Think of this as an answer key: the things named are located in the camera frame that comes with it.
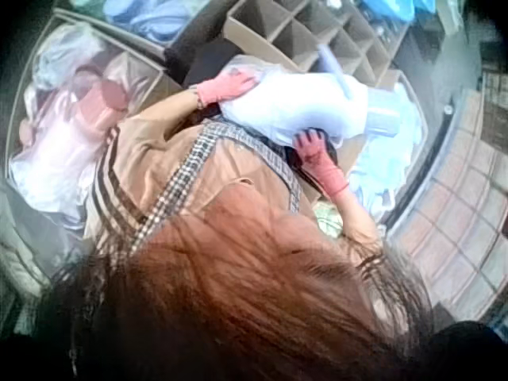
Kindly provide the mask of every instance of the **light blue cloth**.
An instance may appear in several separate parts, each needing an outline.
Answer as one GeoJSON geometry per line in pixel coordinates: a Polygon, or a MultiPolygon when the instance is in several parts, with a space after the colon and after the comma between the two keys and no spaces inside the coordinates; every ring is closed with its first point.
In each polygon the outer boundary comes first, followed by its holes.
{"type": "Polygon", "coordinates": [[[418,109],[403,85],[397,84],[394,92],[406,104],[400,131],[394,137],[369,137],[348,177],[350,189],[374,217],[393,209],[395,193],[406,183],[413,150],[423,139],[418,109]]]}
{"type": "Polygon", "coordinates": [[[415,7],[436,13],[436,0],[364,0],[364,2],[379,16],[397,18],[404,22],[412,22],[415,7]]]}
{"type": "Polygon", "coordinates": [[[436,0],[414,0],[414,6],[430,13],[436,13],[436,0]]]}
{"type": "Polygon", "coordinates": [[[372,12],[379,16],[398,18],[404,22],[414,19],[413,0],[364,0],[372,12]]]}
{"type": "Polygon", "coordinates": [[[103,10],[109,23],[157,44],[174,40],[195,15],[185,0],[107,0],[103,10]]]}

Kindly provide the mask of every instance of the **wrist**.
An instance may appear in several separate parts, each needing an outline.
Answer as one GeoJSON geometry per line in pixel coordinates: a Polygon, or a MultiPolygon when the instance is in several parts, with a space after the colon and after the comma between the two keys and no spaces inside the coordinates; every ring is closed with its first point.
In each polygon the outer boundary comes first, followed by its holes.
{"type": "Polygon", "coordinates": [[[323,190],[330,198],[335,198],[344,190],[348,189],[349,183],[346,179],[344,172],[333,166],[333,170],[329,171],[321,182],[323,190]]]}
{"type": "Polygon", "coordinates": [[[199,104],[203,109],[212,103],[218,102],[219,97],[216,94],[215,79],[209,79],[194,86],[198,94],[199,104]]]}

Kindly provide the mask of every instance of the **beige shirt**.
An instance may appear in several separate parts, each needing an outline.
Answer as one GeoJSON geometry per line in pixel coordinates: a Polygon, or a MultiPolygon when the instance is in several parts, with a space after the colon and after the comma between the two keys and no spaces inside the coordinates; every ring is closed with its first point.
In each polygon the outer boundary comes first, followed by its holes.
{"type": "MultiPolygon", "coordinates": [[[[202,125],[184,129],[166,141],[164,126],[162,121],[131,118],[113,129],[87,202],[85,237],[97,237],[111,229],[133,234],[150,214],[203,130],[202,125]]],[[[200,215],[226,185],[239,181],[252,184],[270,205],[288,209],[290,192],[285,182],[255,152],[234,141],[219,139],[181,214],[200,215]]],[[[300,213],[315,219],[303,193],[300,213]]]]}

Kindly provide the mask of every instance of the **white fabric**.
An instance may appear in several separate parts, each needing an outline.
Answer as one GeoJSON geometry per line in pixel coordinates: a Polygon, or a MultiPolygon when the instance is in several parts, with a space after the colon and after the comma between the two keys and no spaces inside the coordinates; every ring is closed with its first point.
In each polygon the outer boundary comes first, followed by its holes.
{"type": "Polygon", "coordinates": [[[395,194],[406,183],[414,148],[422,143],[421,119],[404,86],[394,92],[408,102],[399,133],[394,137],[370,136],[349,175],[350,189],[374,218],[395,207],[395,194]]]}
{"type": "Polygon", "coordinates": [[[294,74],[254,57],[237,56],[224,69],[260,72],[260,84],[244,96],[221,102],[224,117],[254,129],[276,144],[291,146],[304,129],[324,129],[331,137],[348,139],[364,132],[368,89],[351,76],[348,100],[331,74],[294,74]]]}

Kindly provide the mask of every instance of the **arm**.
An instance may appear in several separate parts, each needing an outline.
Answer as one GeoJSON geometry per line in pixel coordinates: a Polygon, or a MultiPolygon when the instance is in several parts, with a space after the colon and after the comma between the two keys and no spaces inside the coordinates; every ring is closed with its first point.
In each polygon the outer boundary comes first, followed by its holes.
{"type": "Polygon", "coordinates": [[[238,98],[258,83],[254,73],[231,71],[199,83],[148,107],[135,118],[166,121],[166,128],[179,124],[192,112],[216,102],[238,98]]]}
{"type": "Polygon", "coordinates": [[[316,130],[300,133],[294,139],[294,146],[302,159],[302,169],[316,179],[337,206],[344,235],[364,245],[379,242],[374,221],[349,190],[344,172],[330,159],[322,133],[316,130]]]}
{"type": "Polygon", "coordinates": [[[197,91],[184,90],[148,107],[134,118],[146,121],[166,121],[167,127],[171,127],[196,111],[198,105],[197,91]]]}

